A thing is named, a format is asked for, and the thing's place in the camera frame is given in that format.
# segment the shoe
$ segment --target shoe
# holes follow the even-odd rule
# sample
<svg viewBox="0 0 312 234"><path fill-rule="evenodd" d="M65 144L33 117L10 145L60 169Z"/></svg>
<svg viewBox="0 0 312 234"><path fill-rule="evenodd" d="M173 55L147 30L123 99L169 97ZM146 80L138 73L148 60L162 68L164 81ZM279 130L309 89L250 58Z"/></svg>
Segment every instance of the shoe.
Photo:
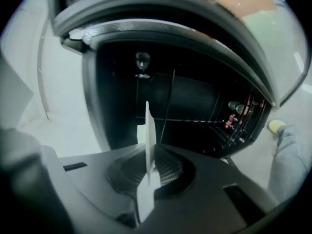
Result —
<svg viewBox="0 0 312 234"><path fill-rule="evenodd" d="M277 134L277 131L281 126L286 126L286 123L281 119L273 119L268 124L269 130L274 134Z"/></svg>

